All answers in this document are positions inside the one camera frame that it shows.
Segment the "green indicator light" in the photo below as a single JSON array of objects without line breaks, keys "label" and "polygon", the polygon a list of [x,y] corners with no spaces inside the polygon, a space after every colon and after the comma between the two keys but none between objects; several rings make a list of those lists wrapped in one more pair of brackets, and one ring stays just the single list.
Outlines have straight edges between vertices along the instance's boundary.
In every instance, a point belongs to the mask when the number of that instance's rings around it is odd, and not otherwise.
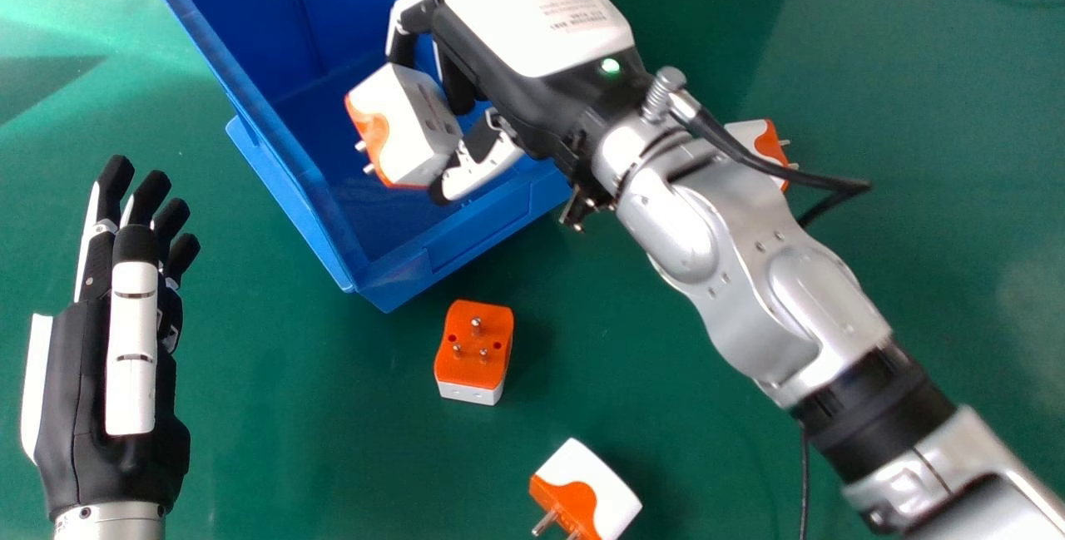
[{"label": "green indicator light", "polygon": [[621,72],[621,63],[618,60],[608,58],[600,63],[600,69],[606,75],[616,75]]}]

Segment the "green table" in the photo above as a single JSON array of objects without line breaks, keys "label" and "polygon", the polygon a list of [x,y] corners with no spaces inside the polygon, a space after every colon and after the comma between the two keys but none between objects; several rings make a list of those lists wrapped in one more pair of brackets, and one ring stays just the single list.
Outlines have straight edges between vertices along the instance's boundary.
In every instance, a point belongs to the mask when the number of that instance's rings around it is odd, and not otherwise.
[{"label": "green table", "polygon": [[[687,70],[722,119],[772,116],[804,168],[874,181],[814,233],[1065,492],[1065,0],[617,1],[649,65]],[[525,538],[528,476],[570,436],[643,500],[628,539],[794,537],[794,424],[612,218],[584,236],[543,218],[386,316],[335,288],[231,115],[161,0],[0,0],[0,537],[49,533],[18,442],[27,332],[69,300],[111,153],[170,173],[204,247],[183,289],[193,465],[173,537]],[[517,312],[495,408],[437,396],[459,297]],[[813,475],[810,538],[871,537],[821,457]]]}]

